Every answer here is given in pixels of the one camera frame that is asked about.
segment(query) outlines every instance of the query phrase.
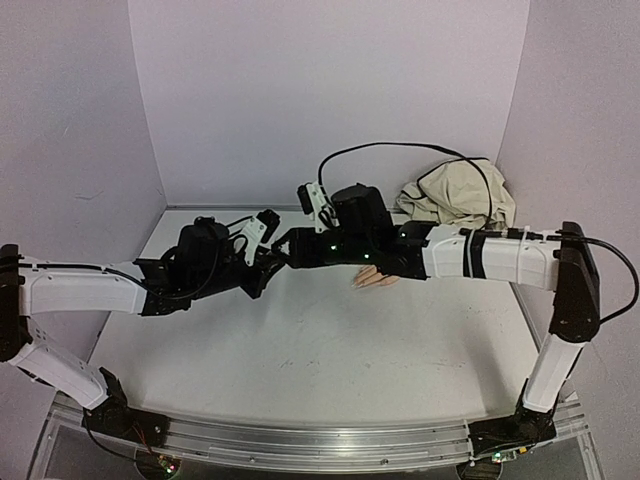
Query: gray wall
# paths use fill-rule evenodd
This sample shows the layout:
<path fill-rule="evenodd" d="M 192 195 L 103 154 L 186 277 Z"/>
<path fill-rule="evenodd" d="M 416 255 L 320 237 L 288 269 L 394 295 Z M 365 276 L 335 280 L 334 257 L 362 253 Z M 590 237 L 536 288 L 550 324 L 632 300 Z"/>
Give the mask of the gray wall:
<path fill-rule="evenodd" d="M 296 204 L 335 150 L 432 141 L 495 159 L 529 0 L 131 0 L 140 87 L 169 204 Z M 387 203 L 442 155 L 378 148 L 330 191 Z"/>
<path fill-rule="evenodd" d="M 612 242 L 640 266 L 640 3 L 534 0 L 499 165 L 518 223 L 563 219 Z M 631 280 L 597 252 L 603 313 Z M 551 298 L 527 292 L 541 328 Z M 640 311 L 607 324 L 574 374 L 608 478 L 638 478 Z"/>
<path fill-rule="evenodd" d="M 165 200 L 126 0 L 0 6 L 0 243 L 45 259 L 123 261 Z M 105 315 L 38 316 L 87 357 Z M 50 388 L 0 364 L 0 478 L 25 478 Z"/>

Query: white arm segment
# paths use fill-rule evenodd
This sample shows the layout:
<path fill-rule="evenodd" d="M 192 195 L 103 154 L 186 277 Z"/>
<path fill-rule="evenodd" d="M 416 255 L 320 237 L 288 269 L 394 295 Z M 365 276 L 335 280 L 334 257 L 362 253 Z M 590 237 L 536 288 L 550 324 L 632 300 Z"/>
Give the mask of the white arm segment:
<path fill-rule="evenodd" d="M 460 227 L 440 225 L 427 235 L 429 244 L 422 250 L 428 277 L 462 277 L 467 237 Z M 558 281 L 558 261 L 553 251 L 558 242 L 543 240 L 487 238 L 482 247 L 482 265 L 488 280 L 531 285 L 554 290 Z M 471 255 L 467 252 L 467 262 Z"/>
<path fill-rule="evenodd" d="M 441 225 L 429 232 L 429 243 L 422 250 L 428 277 L 464 276 L 465 261 L 471 262 L 471 242 L 459 231 L 459 227 Z M 559 261 L 553 252 L 559 248 L 560 244 L 555 241 L 486 238 L 481 249 L 483 278 L 555 290 Z M 473 272 L 470 263 L 467 271 Z M 525 388 L 522 399 L 525 408 L 540 413 L 553 408 L 584 345 L 547 334 Z"/>
<path fill-rule="evenodd" d="M 45 262 L 28 259 L 32 265 Z M 112 268 L 140 278 L 140 269 L 132 263 Z M 127 280 L 110 273 L 92 270 L 21 268 L 25 283 L 20 292 L 20 314 L 30 316 L 42 312 L 116 311 L 140 313 L 147 292 Z"/>
<path fill-rule="evenodd" d="M 107 399 L 107 384 L 100 371 L 49 339 L 29 320 L 31 343 L 23 346 L 9 364 L 22 368 L 92 410 Z"/>

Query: beige object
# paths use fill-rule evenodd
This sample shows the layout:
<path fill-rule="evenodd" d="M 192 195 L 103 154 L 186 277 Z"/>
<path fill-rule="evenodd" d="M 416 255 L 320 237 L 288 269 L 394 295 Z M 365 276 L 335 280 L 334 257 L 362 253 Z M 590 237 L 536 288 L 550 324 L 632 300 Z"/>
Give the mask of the beige object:
<path fill-rule="evenodd" d="M 512 227 L 516 203 L 504 187 L 504 177 L 489 160 L 472 160 L 485 174 L 491 191 L 492 230 Z M 431 220 L 460 227 L 481 228 L 489 213 L 487 186 L 468 162 L 444 163 L 408 183 L 396 199 L 412 220 Z"/>

